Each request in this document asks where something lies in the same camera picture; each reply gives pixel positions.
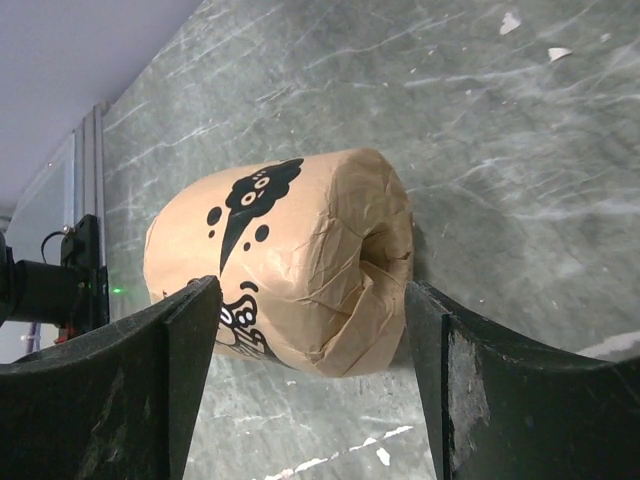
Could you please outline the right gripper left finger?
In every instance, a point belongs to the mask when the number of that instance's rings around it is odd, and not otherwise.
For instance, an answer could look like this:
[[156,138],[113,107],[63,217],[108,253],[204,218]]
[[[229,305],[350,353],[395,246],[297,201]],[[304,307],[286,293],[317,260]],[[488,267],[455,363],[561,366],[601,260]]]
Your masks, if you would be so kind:
[[222,305],[207,276],[1,368],[5,479],[180,479]]

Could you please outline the brown roll black print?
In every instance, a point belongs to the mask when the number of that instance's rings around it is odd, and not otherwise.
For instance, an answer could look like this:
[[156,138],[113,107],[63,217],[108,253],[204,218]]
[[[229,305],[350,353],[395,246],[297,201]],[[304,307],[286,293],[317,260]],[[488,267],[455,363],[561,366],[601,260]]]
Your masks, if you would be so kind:
[[401,180],[356,148],[189,185],[151,223],[143,272],[153,302],[217,277],[217,354],[343,378],[390,366],[413,256]]

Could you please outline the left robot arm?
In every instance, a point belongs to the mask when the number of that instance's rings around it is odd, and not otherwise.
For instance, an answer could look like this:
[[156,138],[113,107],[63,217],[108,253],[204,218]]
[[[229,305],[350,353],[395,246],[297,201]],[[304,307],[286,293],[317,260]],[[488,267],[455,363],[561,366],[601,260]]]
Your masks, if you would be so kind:
[[17,261],[1,240],[1,320],[54,325],[62,343],[109,323],[109,288],[96,216],[48,237],[55,236],[61,238],[58,265]]

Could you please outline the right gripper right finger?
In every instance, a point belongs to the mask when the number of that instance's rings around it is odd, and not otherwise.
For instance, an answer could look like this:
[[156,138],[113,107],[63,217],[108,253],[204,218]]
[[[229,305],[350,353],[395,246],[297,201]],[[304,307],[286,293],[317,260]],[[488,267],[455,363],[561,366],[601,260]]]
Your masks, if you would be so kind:
[[635,479],[639,362],[533,340],[410,282],[405,312],[440,479]]

